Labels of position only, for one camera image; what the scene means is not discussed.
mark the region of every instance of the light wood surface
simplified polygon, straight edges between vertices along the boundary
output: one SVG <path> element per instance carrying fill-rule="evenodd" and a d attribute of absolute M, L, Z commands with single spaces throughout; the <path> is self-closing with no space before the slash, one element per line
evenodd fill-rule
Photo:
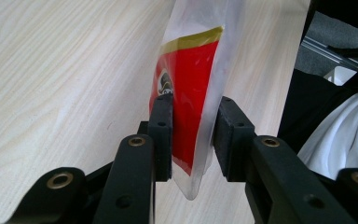
<path fill-rule="evenodd" d="M 227 84 L 258 134 L 275 135 L 309 0 L 247 0 Z M 158 49 L 173 1 L 0 1 L 0 222 L 39 176 L 112 161 L 147 120 Z M 213 158 L 188 201 L 158 183 L 157 223 L 253 223 L 243 184 Z"/>

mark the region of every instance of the red label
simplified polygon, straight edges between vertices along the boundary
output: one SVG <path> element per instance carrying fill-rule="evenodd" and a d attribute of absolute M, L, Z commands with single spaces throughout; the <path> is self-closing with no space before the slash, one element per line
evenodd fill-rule
<path fill-rule="evenodd" d="M 162 54 L 158 59 L 150 111 L 156 97 L 173 92 L 172 159 L 191 175 L 197 133 L 218 41 Z"/>

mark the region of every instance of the transparent plastic packet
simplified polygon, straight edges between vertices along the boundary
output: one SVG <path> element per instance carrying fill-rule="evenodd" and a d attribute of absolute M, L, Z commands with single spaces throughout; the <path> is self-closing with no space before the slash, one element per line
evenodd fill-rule
<path fill-rule="evenodd" d="M 154 74 L 156 97 L 173 93 L 172 177 L 196 198 L 212 161 L 220 100 L 243 27 L 243 0 L 177 0 Z"/>

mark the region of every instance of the logo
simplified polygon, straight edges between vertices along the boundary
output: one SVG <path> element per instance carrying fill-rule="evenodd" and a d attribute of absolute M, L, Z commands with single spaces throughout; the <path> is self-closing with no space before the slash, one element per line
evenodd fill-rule
<path fill-rule="evenodd" d="M 167 70 L 162 69 L 158 77 L 158 95 L 173 93 L 172 82 Z"/>

